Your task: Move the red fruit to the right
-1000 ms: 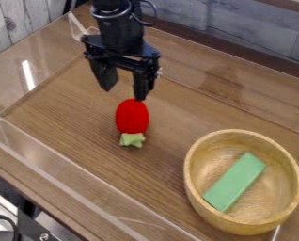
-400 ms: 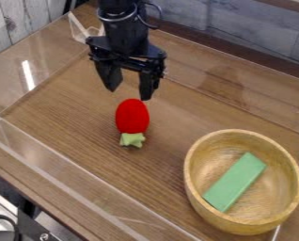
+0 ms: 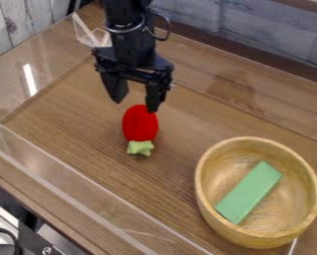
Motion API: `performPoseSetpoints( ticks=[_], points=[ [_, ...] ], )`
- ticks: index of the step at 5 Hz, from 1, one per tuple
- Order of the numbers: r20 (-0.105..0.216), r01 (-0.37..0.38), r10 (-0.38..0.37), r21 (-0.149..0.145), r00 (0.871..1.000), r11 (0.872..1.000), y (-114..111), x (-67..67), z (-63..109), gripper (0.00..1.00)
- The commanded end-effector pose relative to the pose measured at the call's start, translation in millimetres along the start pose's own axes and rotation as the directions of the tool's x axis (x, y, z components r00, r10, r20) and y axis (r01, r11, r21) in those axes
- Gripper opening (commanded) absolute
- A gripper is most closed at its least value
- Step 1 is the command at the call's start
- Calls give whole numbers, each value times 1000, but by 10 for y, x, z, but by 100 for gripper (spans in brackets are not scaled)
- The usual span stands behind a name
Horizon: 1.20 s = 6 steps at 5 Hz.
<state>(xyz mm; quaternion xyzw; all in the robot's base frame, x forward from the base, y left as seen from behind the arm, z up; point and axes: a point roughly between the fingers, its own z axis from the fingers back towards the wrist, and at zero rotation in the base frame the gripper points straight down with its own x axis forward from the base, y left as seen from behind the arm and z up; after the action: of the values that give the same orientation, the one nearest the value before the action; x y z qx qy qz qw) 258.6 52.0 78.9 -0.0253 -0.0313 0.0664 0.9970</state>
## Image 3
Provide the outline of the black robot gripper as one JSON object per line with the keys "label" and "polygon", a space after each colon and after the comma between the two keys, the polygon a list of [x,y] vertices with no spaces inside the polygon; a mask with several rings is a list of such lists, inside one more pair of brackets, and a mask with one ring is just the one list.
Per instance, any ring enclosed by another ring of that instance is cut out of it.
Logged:
{"label": "black robot gripper", "polygon": [[159,110],[169,90],[172,63],[156,52],[157,38],[148,24],[132,26],[105,24],[112,46],[92,50],[96,71],[111,100],[119,104],[129,92],[128,81],[145,84],[149,113]]}

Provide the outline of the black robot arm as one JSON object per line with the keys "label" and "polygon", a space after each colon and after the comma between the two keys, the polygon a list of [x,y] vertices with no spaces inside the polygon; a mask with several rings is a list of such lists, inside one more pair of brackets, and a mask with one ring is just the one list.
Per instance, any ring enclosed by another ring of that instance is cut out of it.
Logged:
{"label": "black robot arm", "polygon": [[94,47],[94,70],[109,98],[120,103],[129,92],[128,81],[145,85],[147,111],[155,113],[171,88],[172,63],[156,52],[156,41],[165,41],[155,34],[153,0],[102,0],[105,31],[112,46]]}

